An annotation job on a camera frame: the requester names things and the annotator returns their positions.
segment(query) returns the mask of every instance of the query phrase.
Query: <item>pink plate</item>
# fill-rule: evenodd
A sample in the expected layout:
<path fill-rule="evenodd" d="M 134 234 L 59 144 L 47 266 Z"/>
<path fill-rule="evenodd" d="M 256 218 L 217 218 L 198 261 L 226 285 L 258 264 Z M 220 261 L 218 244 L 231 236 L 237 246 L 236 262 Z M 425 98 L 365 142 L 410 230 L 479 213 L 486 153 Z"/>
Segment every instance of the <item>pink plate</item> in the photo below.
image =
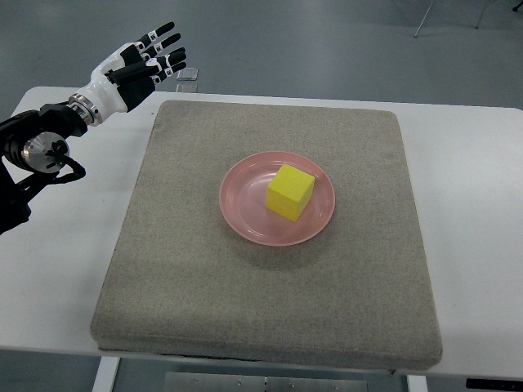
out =
<path fill-rule="evenodd" d="M 284 164 L 315 177 L 312 197 L 296 222 L 265 207 L 266 188 Z M 238 234 L 255 243 L 287 246 L 317 235 L 334 212 L 334 187 L 321 168 L 301 155 L 269 151 L 236 163 L 220 187 L 220 209 Z"/>

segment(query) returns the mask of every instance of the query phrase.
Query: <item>chair leg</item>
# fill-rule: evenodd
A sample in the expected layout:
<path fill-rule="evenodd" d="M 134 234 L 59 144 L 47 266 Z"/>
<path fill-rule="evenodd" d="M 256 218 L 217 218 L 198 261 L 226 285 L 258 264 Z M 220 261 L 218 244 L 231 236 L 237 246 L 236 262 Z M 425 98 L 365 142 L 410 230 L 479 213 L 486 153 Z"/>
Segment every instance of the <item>chair leg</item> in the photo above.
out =
<path fill-rule="evenodd" d="M 425 13 L 425 16 L 423 17 L 422 23 L 419 25 L 419 27 L 418 27 L 418 31 L 416 32 L 416 34 L 414 35 L 414 37 L 416 37 L 416 38 L 418 37 L 419 30 L 422 29 L 423 23 L 425 22 L 425 19 L 427 18 L 428 12 L 431 10 L 431 8 L 432 8 L 432 4 L 434 4 L 434 1 L 435 1 L 435 0 L 432 0 L 432 1 L 431 1 L 431 5 L 428 6 L 427 12 Z"/>
<path fill-rule="evenodd" d="M 481 10 L 480 19 L 477 20 L 477 24 L 476 24 L 476 28 L 477 29 L 480 28 L 480 23 L 483 20 L 483 14 L 485 14 L 485 9 L 487 7 L 487 2 L 489 2 L 489 0 L 485 0 L 485 3 L 483 4 L 483 9 Z"/>

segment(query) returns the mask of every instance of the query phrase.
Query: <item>gray floor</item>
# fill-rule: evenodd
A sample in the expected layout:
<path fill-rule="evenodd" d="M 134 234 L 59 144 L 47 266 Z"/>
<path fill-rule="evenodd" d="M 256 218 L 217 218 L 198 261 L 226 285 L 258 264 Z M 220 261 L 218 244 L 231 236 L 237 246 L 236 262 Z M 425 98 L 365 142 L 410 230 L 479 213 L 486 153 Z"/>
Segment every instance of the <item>gray floor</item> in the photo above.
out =
<path fill-rule="evenodd" d="M 518 1 L 489 0 L 475 29 L 483 0 L 438 0 L 414 38 L 429 2 L 0 2 L 0 119 L 31 87 L 87 84 L 108 54 L 169 20 L 199 69 L 198 92 L 523 109 Z M 2 391 L 80 391 L 99 359 L 4 350 L 0 360 Z M 115 389 L 161 390 L 166 367 L 123 361 Z M 429 388 L 465 390 L 464 379 Z"/>

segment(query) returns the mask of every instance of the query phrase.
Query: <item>metal stand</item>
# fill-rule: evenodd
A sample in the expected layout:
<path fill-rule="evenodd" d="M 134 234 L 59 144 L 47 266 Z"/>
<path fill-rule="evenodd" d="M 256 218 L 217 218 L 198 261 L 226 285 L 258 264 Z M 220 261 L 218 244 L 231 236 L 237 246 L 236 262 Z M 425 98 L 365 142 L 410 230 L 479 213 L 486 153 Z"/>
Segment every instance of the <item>metal stand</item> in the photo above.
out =
<path fill-rule="evenodd" d="M 415 38 L 418 37 L 419 30 L 422 29 L 423 23 L 425 23 L 425 19 L 427 18 L 427 15 L 428 15 L 429 11 L 431 10 L 431 8 L 432 8 L 432 4 L 434 4 L 434 1 L 435 1 L 435 0 L 432 0 L 432 1 L 431 1 L 431 5 L 428 6 L 428 8 L 427 8 L 427 12 L 425 12 L 425 16 L 423 17 L 422 23 L 419 25 L 419 27 L 418 27 L 418 31 L 417 31 L 416 34 L 414 35 Z"/>
<path fill-rule="evenodd" d="M 167 372 L 164 392 L 367 392 L 367 381 Z"/>
<path fill-rule="evenodd" d="M 418 37 L 419 30 L 422 29 L 423 23 L 425 23 L 425 19 L 427 18 L 427 15 L 428 15 L 429 11 L 431 10 L 431 8 L 432 8 L 432 4 L 434 4 L 434 1 L 435 1 L 435 0 L 432 0 L 432 1 L 431 1 L 431 5 L 428 6 L 428 8 L 427 8 L 427 12 L 425 13 L 425 16 L 423 17 L 422 23 L 419 25 L 419 27 L 418 27 L 418 31 L 416 31 L 416 34 L 414 35 L 414 37 L 416 37 L 416 38 Z M 485 14 L 485 9 L 486 9 L 486 7 L 487 7 L 487 2 L 488 2 L 488 1 L 489 1 L 489 0 L 485 0 L 485 2 L 483 3 L 483 8 L 481 9 L 480 19 L 478 19 L 477 24 L 476 24 L 476 28 L 477 28 L 477 29 L 480 28 L 480 23 L 481 23 L 481 21 L 483 20 L 483 15 Z"/>
<path fill-rule="evenodd" d="M 483 4 L 483 9 L 481 9 L 481 15 L 480 15 L 480 19 L 477 20 L 477 24 L 476 24 L 476 28 L 479 29 L 480 28 L 480 23 L 481 23 L 481 20 L 483 19 L 483 14 L 485 14 L 485 9 L 487 7 L 487 2 L 489 0 L 485 0 L 485 3 Z"/>

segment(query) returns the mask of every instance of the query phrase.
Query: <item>white table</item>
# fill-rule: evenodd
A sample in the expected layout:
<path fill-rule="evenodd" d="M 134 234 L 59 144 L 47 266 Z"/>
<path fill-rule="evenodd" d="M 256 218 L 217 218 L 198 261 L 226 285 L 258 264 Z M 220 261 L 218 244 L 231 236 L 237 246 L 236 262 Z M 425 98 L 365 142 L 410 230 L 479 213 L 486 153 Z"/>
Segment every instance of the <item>white table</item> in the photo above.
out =
<path fill-rule="evenodd" d="M 75 91 L 35 87 L 16 112 Z M 165 100 L 395 113 L 444 347 L 441 363 L 423 374 L 522 379 L 523 112 L 503 108 L 156 92 L 69 138 L 87 176 L 47 187 L 29 204 L 29 222 L 0 236 L 0 349 L 106 354 L 89 324 Z M 16 180 L 27 176 L 9 168 Z"/>

